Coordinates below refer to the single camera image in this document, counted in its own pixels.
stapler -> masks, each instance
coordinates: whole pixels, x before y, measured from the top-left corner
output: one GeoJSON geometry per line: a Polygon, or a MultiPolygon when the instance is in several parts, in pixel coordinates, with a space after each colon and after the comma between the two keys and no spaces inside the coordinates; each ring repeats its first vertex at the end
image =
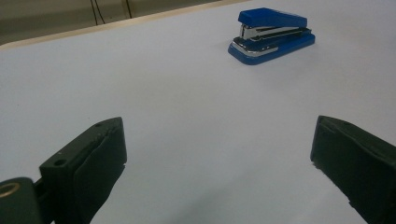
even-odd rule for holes
{"type": "Polygon", "coordinates": [[[264,63],[315,43],[307,19],[269,8],[241,11],[240,34],[228,52],[245,64],[264,63]]]}

